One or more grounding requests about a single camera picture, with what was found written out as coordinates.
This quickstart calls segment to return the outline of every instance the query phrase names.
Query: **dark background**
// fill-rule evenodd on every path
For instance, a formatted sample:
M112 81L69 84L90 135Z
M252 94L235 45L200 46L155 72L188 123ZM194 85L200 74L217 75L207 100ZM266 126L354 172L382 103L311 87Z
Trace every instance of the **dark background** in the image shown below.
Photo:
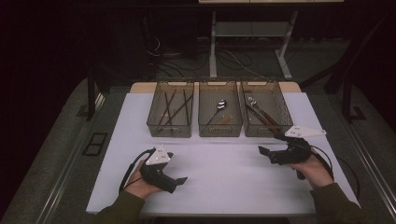
M140 1L111 2L141 4ZM0 218L68 96L90 68L101 91L108 91L114 85L150 80L154 76L152 61L146 53L150 34L194 57L196 36L208 36L210 29L210 11L153 12L144 23L148 15L145 11L75 11L75 3L0 2L0 71L4 80L1 82L4 128L0 152ZM93 0L84 3L103 4ZM389 0L346 0L336 8L304 8L299 13L293 38L354 41L365 36L393 5L394 1ZM277 10L279 13L275 14L280 17L284 10ZM396 83L394 9L393 12L367 44L350 75L396 130L392 88ZM250 19L252 15L240 13L237 19Z

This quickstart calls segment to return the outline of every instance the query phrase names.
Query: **spoon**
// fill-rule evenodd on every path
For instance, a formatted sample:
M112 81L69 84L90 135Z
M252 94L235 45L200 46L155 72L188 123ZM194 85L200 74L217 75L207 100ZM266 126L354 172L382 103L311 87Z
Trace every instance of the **spoon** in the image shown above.
M225 109L226 106L227 106L227 101L225 100L218 101L218 110L216 110L216 113L212 116L212 118L209 120L209 122L206 125L208 125L210 121L212 121L212 119L220 112L220 110Z

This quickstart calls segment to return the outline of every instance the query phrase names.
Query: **floor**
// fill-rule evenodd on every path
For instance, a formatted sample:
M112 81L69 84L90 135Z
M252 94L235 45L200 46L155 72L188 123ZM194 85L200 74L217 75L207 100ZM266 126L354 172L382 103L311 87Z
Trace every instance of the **floor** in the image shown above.
M197 59L184 58L172 49L164 49L156 77L207 77L208 42L199 38ZM301 40L290 42L285 55L292 81L300 83L335 63L345 52L346 40ZM276 39L219 39L217 41L218 76L282 78L274 49ZM395 205L396 136L375 108L357 88L352 105L358 106L366 120L352 124L341 115L341 95L323 90L327 78L304 88L318 119L327 131L334 153L339 157L346 177L357 194L361 207L373 216L373 223L395 223L389 208ZM70 95L46 142L23 180L2 224L10 223L89 223L93 215L85 208L91 196L106 146L117 122L125 94L130 87L114 86L99 94L97 112L86 121L87 84L81 82ZM97 157L83 156L93 133L107 133ZM162 223L230 223L220 219L165 218ZM262 218L238 219L239 223L267 223ZM317 223L314 217L289 217L292 224Z

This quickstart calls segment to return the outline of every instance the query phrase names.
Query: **tray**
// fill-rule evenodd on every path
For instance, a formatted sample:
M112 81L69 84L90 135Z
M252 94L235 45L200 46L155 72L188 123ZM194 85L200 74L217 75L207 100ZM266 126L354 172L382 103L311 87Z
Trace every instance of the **tray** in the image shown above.
M226 106L218 111L222 100ZM200 78L198 124L201 137L239 137L243 121L235 78Z
M191 137L195 78L163 78L157 82L147 125L152 137Z
M279 83L274 78L244 78L240 97L246 137L273 137L274 133L284 133L293 125Z

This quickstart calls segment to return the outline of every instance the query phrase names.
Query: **white tabletop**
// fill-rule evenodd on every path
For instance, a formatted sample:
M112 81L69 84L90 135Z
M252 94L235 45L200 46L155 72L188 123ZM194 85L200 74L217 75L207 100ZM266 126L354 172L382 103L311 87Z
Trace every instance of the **white tabletop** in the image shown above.
M172 178L187 176L173 194L151 195L143 217L158 216L301 216L315 214L307 181L297 179L286 166L271 164L258 145L286 149L272 138L199 137L198 94L195 93L191 138L153 138L146 125L153 93L127 94L97 177L87 212L97 213L114 203L128 166L144 150L164 145L175 156L163 169ZM320 129L318 118L305 93L284 93L294 125ZM332 160L335 181L349 200L358 203L325 135L306 137Z

